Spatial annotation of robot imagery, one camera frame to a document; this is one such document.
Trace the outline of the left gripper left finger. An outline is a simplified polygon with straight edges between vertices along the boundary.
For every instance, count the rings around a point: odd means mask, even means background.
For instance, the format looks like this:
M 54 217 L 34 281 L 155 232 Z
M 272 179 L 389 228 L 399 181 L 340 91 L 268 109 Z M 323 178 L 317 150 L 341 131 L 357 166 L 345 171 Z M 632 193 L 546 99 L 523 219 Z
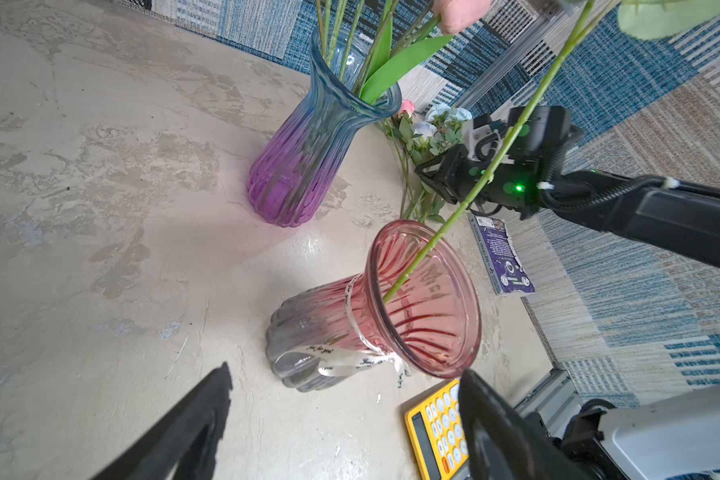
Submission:
M 213 369 L 97 479 L 211 479 L 230 409 L 227 363 Z

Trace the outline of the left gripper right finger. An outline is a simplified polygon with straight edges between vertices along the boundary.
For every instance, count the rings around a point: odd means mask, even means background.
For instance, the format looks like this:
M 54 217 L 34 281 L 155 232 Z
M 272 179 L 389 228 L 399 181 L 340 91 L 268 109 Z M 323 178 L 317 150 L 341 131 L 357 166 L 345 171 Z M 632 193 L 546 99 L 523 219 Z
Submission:
M 460 378 L 460 417 L 473 479 L 586 479 L 477 373 Z

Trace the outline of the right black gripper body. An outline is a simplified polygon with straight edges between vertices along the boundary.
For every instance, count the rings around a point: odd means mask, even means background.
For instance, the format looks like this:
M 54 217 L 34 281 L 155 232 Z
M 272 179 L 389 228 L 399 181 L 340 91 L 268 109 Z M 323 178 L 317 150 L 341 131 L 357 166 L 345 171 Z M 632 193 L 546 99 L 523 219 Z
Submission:
M 480 117 L 466 142 L 418 166 L 415 173 L 445 202 L 464 201 L 497 157 L 503 140 L 522 113 L 521 107 L 515 107 L 507 120 L 492 123 Z M 550 187 L 562 178 L 566 152 L 584 135 L 585 131 L 572 123 L 568 109 L 537 106 L 502 157 L 493 181 L 486 184 L 474 203 L 493 203 L 518 212 L 523 219 L 535 215 L 544 207 L 537 186 Z

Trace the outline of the dark red glass vase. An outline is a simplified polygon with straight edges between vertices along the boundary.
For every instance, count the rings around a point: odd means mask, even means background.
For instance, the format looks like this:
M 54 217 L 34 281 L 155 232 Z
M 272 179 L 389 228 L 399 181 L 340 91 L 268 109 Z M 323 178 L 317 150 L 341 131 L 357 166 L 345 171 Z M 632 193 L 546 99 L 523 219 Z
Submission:
M 385 363 L 399 380 L 414 371 L 451 379 L 473 364 L 482 338 L 479 302 L 447 242 L 427 254 L 391 299 L 384 297 L 433 235 L 421 223 L 393 221 L 375 237 L 360 273 L 281 304 L 265 352 L 286 387 L 324 390 Z

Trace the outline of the pink tulip bud stem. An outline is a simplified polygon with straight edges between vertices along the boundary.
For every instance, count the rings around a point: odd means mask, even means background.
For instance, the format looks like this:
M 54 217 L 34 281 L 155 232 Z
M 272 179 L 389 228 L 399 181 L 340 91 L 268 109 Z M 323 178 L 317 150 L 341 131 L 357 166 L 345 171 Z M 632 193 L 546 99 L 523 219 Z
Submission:
M 409 28 L 393 39 L 399 3 L 387 1 L 352 93 L 372 105 L 414 67 L 488 13 L 490 0 L 430 1 Z

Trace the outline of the white rose stem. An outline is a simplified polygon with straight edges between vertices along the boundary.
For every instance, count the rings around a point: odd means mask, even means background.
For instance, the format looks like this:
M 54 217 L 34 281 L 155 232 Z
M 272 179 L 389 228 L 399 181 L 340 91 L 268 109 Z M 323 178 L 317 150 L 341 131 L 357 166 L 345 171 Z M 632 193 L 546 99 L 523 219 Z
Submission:
M 487 161 L 466 195 L 457 192 L 465 175 L 453 171 L 467 157 L 464 146 L 453 147 L 436 157 L 435 175 L 420 175 L 446 200 L 457 201 L 459 206 L 385 293 L 385 302 L 397 295 L 472 202 L 494 185 L 495 174 L 505 158 L 512 159 L 514 170 L 510 176 L 520 180 L 521 189 L 516 203 L 511 203 L 509 194 L 494 192 L 490 200 L 499 207 L 515 208 L 523 215 L 546 208 L 591 230 L 646 243 L 720 268 L 720 189 L 669 176 L 628 178 L 598 170 L 567 175 L 561 172 L 568 149 L 584 133 L 568 121 L 567 110 L 542 107 L 539 103 L 567 57 L 600 22 L 602 17 L 591 13 L 593 7 L 593 2 L 585 2 L 561 53 L 529 104 L 511 110 L 500 149 Z

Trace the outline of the purple blue glass vase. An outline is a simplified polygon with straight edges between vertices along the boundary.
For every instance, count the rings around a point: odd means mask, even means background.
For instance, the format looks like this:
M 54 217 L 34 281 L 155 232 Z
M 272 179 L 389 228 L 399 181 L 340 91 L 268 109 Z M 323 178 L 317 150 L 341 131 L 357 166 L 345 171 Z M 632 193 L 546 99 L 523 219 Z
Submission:
M 308 43 L 310 87 L 253 163 L 247 198 L 259 216 L 280 227 L 297 227 L 318 210 L 354 136 L 362 128 L 391 117 L 402 103 L 398 85 L 374 104 L 356 97 L 351 87 L 371 41 L 339 34 L 333 61 L 321 54 L 315 31 Z

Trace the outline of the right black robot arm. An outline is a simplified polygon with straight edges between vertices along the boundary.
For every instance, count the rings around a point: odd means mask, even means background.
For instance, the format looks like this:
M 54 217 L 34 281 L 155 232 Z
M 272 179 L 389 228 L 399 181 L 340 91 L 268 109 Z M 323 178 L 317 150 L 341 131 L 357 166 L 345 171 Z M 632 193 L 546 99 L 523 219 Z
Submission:
M 582 136 L 564 107 L 516 107 L 506 122 L 481 123 L 416 172 L 450 204 L 493 203 L 522 219 L 545 209 L 720 268 L 720 189 L 666 176 L 565 172 Z M 633 410 L 588 402 L 554 452 L 589 479 L 720 475 L 720 384 Z

